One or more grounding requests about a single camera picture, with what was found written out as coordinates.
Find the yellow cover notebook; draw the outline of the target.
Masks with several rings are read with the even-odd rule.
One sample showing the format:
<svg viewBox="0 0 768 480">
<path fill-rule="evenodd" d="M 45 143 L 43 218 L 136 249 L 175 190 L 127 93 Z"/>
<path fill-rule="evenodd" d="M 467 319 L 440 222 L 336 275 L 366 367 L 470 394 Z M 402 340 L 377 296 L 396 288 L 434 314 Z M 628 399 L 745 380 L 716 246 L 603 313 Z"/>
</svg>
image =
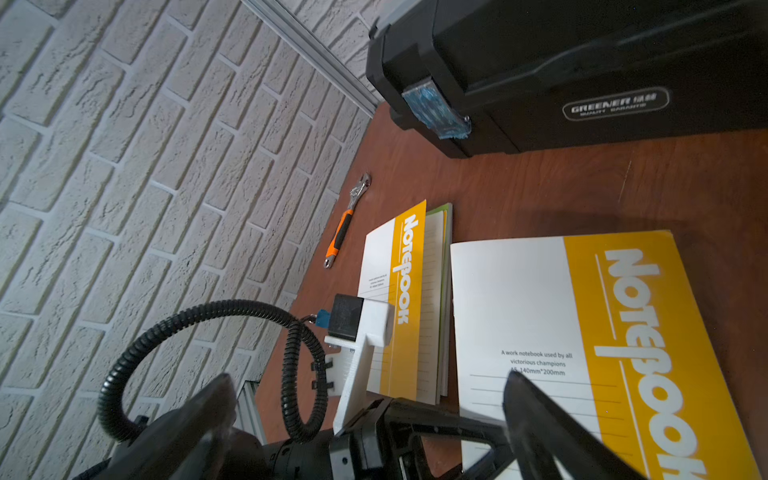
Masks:
<svg viewBox="0 0 768 480">
<path fill-rule="evenodd" d="M 456 243 L 463 416 L 502 421 L 522 373 L 652 479 L 756 479 L 677 245 L 667 230 Z"/>
<path fill-rule="evenodd" d="M 374 349 L 372 393 L 439 402 L 443 227 L 422 201 L 366 236 L 358 295 L 394 308 L 391 339 Z"/>
</svg>

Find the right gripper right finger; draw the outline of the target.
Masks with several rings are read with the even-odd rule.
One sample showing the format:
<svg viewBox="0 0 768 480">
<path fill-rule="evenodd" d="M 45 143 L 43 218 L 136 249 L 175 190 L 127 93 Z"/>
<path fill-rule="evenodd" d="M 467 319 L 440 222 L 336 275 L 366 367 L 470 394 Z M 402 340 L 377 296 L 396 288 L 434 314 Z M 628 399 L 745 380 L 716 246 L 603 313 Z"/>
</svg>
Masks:
<svg viewBox="0 0 768 480">
<path fill-rule="evenodd" d="M 524 479 L 640 479 L 522 373 L 512 370 L 503 392 L 507 436 Z"/>
</svg>

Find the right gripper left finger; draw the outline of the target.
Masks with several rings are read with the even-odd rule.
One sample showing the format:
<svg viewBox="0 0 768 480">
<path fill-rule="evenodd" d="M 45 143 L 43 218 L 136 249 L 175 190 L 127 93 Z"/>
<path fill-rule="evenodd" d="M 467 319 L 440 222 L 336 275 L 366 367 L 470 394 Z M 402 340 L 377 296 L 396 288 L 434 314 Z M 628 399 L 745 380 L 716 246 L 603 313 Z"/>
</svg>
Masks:
<svg viewBox="0 0 768 480">
<path fill-rule="evenodd" d="M 228 374 L 151 424 L 99 479 L 220 479 L 237 398 Z"/>
</svg>

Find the green cover notebook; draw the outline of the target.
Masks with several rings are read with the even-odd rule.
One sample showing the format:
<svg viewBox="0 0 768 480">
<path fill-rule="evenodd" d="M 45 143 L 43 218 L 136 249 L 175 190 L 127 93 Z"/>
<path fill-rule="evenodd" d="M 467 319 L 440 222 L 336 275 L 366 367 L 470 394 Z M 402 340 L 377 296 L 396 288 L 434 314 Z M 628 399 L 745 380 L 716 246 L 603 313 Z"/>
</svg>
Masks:
<svg viewBox="0 0 768 480">
<path fill-rule="evenodd" d="M 449 345 L 451 338 L 451 260 L 450 245 L 453 239 L 453 204 L 445 203 L 427 213 L 428 247 L 426 253 L 436 265 L 438 309 L 438 350 L 436 400 L 448 396 Z"/>
</svg>

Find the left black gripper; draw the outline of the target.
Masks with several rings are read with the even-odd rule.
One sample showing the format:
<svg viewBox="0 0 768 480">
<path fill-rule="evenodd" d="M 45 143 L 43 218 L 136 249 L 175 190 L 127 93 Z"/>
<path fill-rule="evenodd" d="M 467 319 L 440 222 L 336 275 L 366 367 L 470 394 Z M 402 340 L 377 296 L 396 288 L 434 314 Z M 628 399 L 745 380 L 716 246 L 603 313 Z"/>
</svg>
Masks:
<svg viewBox="0 0 768 480">
<path fill-rule="evenodd" d="M 443 479 L 494 479 L 515 455 L 504 428 L 404 399 L 381 399 L 338 433 L 326 429 L 307 443 L 263 447 L 265 479 L 432 479 L 422 439 L 442 437 L 487 447 L 473 465 Z"/>
</svg>

